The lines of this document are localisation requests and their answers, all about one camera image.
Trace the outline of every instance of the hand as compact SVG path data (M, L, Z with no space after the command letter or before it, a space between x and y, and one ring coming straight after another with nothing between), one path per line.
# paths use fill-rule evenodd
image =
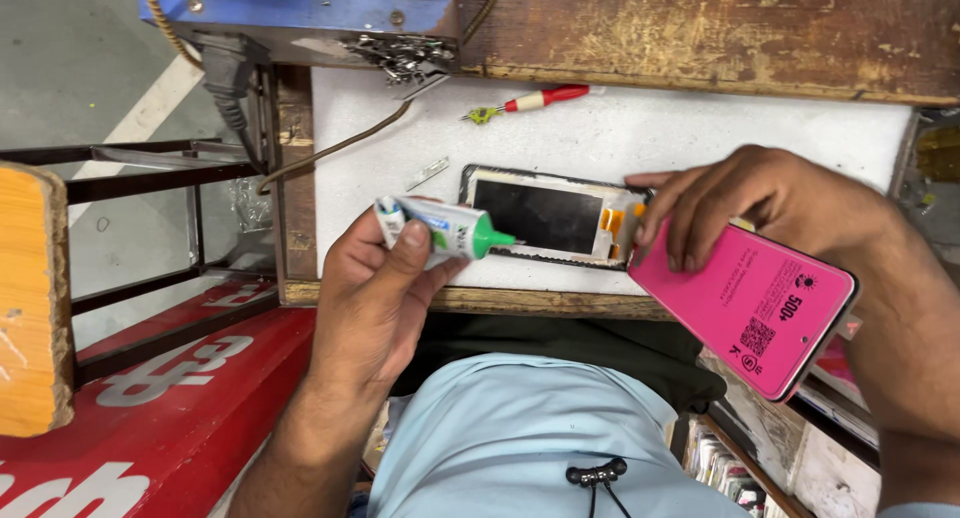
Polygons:
M392 250L369 208L326 254L310 376L328 392L385 394L413 358L433 296L467 265L424 272L430 233L409 222Z
M672 213L666 249L674 272L702 269L727 223L738 216L767 238L827 260L878 241L885 228L901 222L893 205L870 187L785 150L756 145L713 165L625 180L657 188L634 239L641 248L653 243Z

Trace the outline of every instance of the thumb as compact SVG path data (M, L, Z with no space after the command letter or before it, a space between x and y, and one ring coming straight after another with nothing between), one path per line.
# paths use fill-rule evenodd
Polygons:
M424 271L430 256L430 230L424 222L411 220L403 226L400 237L393 245L370 281L369 287L387 299L399 300L415 279Z

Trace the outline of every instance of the green trousers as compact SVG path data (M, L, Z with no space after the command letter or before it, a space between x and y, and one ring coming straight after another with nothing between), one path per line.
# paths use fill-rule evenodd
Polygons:
M443 365L484 352L538 354L612 368L659 394L678 412L706 412L726 393L723 378L696 365L703 348L679 323L433 313L410 366L390 394L405 396Z

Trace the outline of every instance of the person's right hand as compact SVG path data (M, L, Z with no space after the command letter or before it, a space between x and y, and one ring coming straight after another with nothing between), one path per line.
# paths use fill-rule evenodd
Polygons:
M763 236L834 264L839 261L831 261L832 255L877 241L902 222L870 187L785 150L756 145L713 165L625 180L657 189L634 239L642 249L672 215L666 249L675 272L702 269L723 229L738 216Z

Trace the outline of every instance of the black metal frame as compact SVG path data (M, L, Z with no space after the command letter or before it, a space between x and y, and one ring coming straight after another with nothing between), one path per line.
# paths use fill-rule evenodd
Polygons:
M271 121L275 111L270 109L270 88L273 70L260 67L253 76L255 86L249 95L248 109L254 122L250 123L252 139L258 141L258 153L264 154L264 145L270 145L276 137ZM234 158L200 158L199 153L216 153ZM180 153L180 156L163 153ZM275 275L233 269L225 260L207 263L204 250L203 209L200 186L223 180L243 179L257 174L247 161L243 147L222 143L219 139L177 140L156 143L123 143L112 145L86 145L75 147L52 147L0 151L0 160L24 165L44 166L76 161L115 161L128 165L159 169L156 173L123 175L116 177L67 180L67 205L78 205L104 199L164 191L175 188L187 189L187 239L190 266L154 278L141 279L98 291L71 301L72 315L119 303L164 287L182 283L201 276L217 275L225 278L242 278L258 281L276 281ZM280 306L280 295L274 291L259 299L203 317L197 321L172 328L160 334L138 340L132 344L91 356L78 362L74 359L74 388L79 389L90 381L124 370L140 362L171 351L196 339L222 330Z

